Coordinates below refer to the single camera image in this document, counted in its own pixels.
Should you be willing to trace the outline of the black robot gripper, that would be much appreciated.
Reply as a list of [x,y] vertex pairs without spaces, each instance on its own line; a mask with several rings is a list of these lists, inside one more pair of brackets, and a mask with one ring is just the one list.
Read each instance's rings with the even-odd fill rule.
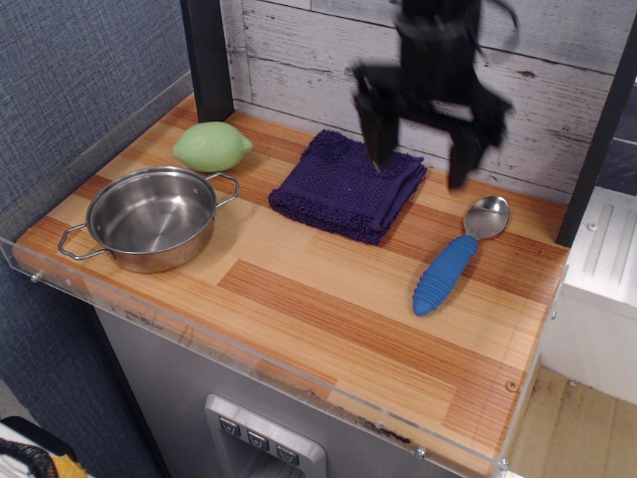
[[477,23],[471,19],[398,19],[400,64],[358,64],[354,103],[367,154],[385,165],[401,119],[447,131],[448,187],[461,188],[485,150],[501,144],[512,108],[482,85],[474,69]]

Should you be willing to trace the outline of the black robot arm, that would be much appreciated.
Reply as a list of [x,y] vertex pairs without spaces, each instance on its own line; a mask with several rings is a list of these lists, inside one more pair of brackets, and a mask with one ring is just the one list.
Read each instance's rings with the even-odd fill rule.
[[397,66],[359,64],[354,103],[377,169],[398,142],[401,120],[446,131],[452,139],[448,186],[464,185],[485,151],[501,145],[511,103],[479,80],[479,1],[404,1],[395,18]]

